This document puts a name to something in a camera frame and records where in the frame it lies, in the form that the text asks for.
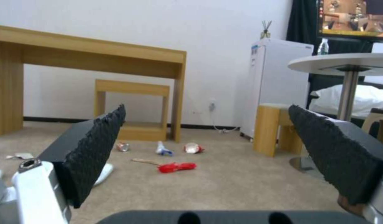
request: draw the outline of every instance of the television screen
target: television screen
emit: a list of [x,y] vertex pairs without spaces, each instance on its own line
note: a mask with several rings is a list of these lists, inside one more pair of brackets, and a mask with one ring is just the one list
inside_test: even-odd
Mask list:
[[320,37],[383,40],[383,0],[318,0]]

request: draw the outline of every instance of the white pillow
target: white pillow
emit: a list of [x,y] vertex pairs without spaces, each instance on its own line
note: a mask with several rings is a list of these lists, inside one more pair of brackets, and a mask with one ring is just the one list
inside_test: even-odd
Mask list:
[[[314,106],[326,108],[336,114],[341,97],[342,85],[335,85],[318,91],[313,91],[311,95],[318,96],[315,99]],[[353,102],[353,114],[367,115],[372,108],[383,107],[383,90],[374,86],[358,85]]]

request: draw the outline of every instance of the white cable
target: white cable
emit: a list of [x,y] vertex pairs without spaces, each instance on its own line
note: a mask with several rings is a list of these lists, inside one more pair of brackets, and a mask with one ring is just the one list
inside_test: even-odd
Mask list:
[[212,126],[214,126],[214,129],[218,131],[219,134],[227,134],[227,133],[230,133],[232,131],[235,131],[236,129],[240,128],[240,127],[235,127],[234,129],[230,129],[230,130],[227,130],[227,129],[218,129],[216,126],[215,126],[215,122],[214,122],[214,118],[212,117],[212,113],[213,111],[210,111],[210,117],[211,117],[211,120],[212,120]]

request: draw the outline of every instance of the red brush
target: red brush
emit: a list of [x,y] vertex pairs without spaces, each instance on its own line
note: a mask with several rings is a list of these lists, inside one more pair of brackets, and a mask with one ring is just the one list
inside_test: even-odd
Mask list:
[[173,173],[178,170],[195,169],[197,165],[195,163],[169,163],[158,167],[158,170],[162,173]]
[[161,173],[173,173],[178,170],[188,170],[188,169],[195,169],[197,165],[195,163],[169,163],[169,164],[160,164],[151,160],[146,159],[131,159],[133,162],[139,162],[139,163],[149,163],[153,165],[157,165],[158,170]]

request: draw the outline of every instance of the wooden stick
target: wooden stick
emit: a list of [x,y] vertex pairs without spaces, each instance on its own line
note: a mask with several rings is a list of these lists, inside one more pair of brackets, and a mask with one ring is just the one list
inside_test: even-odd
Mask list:
[[131,159],[133,162],[138,162],[138,163],[148,163],[148,164],[153,164],[157,166],[161,166],[162,164],[154,162],[152,160],[147,160],[147,159]]

